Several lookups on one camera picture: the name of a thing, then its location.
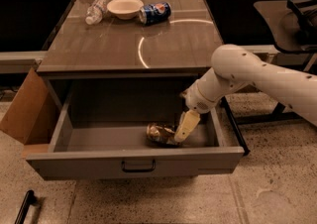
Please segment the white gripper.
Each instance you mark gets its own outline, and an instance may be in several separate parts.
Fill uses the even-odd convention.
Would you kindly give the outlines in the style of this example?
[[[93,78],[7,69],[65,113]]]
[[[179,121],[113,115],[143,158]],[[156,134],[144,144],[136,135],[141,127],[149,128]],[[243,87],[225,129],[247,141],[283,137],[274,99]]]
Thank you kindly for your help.
[[[180,96],[185,100],[185,105],[189,110],[181,114],[179,125],[174,134],[174,139],[178,143],[185,141],[193,132],[200,121],[200,114],[210,112],[220,100],[219,97],[208,97],[204,94],[199,89],[198,81],[182,91]]]

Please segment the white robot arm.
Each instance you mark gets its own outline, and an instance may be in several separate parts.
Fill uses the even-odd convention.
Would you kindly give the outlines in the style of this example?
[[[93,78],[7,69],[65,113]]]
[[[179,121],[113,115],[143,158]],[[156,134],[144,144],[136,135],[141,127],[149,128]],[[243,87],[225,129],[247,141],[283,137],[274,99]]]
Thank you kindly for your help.
[[[174,139],[186,140],[202,114],[248,84],[317,125],[316,75],[264,62],[236,45],[223,45],[212,54],[211,68],[185,90],[188,110],[181,115]]]

